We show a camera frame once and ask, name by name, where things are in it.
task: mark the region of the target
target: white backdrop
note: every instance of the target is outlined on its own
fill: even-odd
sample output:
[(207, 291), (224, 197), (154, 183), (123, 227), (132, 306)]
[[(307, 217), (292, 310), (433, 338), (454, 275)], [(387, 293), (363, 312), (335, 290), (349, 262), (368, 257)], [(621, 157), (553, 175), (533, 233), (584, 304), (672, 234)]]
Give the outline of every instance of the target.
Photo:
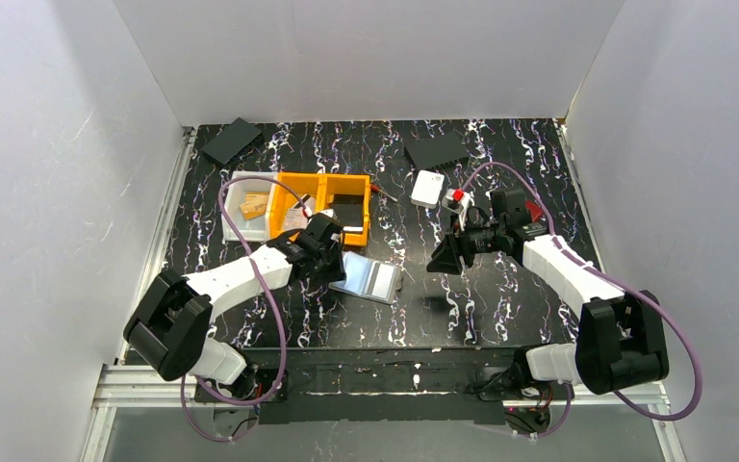
[[(610, 272), (651, 290), (695, 343), (690, 460), (739, 460), (739, 2), (627, 0), (569, 134)], [(668, 338), (680, 409), (693, 377)]]
[(0, 0), (0, 461), (77, 460), (182, 129), (108, 0)]
[(183, 125), (564, 116), (624, 0), (115, 0)]

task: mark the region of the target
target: black marbled tabletop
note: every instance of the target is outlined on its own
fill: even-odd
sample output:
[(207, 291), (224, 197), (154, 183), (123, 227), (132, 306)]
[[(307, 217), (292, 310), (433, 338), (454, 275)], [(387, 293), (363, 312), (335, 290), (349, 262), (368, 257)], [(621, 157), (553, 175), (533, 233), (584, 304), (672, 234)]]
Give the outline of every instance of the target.
[[(289, 347), (520, 346), (567, 342), (576, 320), (539, 277), (500, 254), (477, 256), (462, 276), (427, 273), (429, 256), (448, 213), (412, 205), (415, 171), (403, 152), (408, 141), (456, 132), (471, 158), (443, 171), (457, 187), (483, 162), (513, 166), (539, 191), (558, 232), (583, 257), (595, 260), (556, 127), (550, 119), (415, 120), (258, 124), (265, 144), (225, 168), (198, 152), (221, 130), (200, 126), (166, 266), (183, 273), (213, 269), (244, 255), (222, 241), (217, 192), (233, 170), (368, 174), (395, 204), (374, 194), (369, 244), (356, 249), (403, 268), (403, 288), (385, 305), (296, 283), (274, 291), (285, 316)], [(519, 182), (498, 168), (473, 183), (476, 205), (489, 209), (484, 192)], [(217, 339), (238, 347), (277, 347), (278, 334), (263, 295), (216, 321)]]

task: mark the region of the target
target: cardboard piece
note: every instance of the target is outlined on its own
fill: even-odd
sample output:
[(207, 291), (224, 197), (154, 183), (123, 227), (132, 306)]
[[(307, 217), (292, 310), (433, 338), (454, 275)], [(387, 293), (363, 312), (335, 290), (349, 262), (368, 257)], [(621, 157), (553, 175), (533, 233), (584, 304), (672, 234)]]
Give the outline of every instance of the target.
[(244, 219), (261, 217), (268, 212), (268, 193), (246, 192), (240, 210)]

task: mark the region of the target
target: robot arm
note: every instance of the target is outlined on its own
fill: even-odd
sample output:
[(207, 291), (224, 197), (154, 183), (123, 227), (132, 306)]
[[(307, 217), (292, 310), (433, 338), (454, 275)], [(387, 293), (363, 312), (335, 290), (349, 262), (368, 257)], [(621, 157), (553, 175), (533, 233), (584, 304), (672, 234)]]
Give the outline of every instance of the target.
[(471, 267), (474, 255), (503, 251), (548, 283), (579, 318), (575, 344), (519, 348), (507, 376), (511, 386), (584, 383), (600, 395), (667, 376), (670, 367), (661, 318), (632, 295), (587, 271), (592, 263), (551, 236), (542, 223), (533, 222), (522, 190), (493, 191), (492, 218), (474, 207), (468, 196), (456, 190), (446, 193), (443, 205), (453, 215), (426, 269), (460, 274), (463, 264)]
[(230, 385), (247, 362), (207, 332), (212, 320), (262, 292), (251, 261), (272, 290), (306, 277), (339, 281), (345, 278), (342, 231), (331, 217), (316, 214), (304, 230), (284, 233), (250, 257), (187, 276), (167, 269), (149, 286), (123, 337), (164, 380), (193, 373)]

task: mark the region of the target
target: orange bin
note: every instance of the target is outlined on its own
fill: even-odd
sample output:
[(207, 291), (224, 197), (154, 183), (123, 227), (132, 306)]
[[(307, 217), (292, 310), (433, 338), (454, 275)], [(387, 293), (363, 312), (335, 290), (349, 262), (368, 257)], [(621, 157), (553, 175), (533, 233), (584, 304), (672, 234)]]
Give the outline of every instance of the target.
[[(316, 198), (314, 212), (329, 208), (336, 194), (358, 195), (363, 197), (364, 221), (361, 234), (344, 234), (347, 245), (365, 246), (370, 236), (370, 177), (368, 175), (340, 175), (336, 173), (291, 173), (280, 171), (277, 180), (281, 181), (299, 195), (309, 194)], [(274, 186), (273, 201), (270, 203), (268, 223), (270, 238), (282, 232), (285, 214), (296, 204), (292, 194), (280, 186)]]

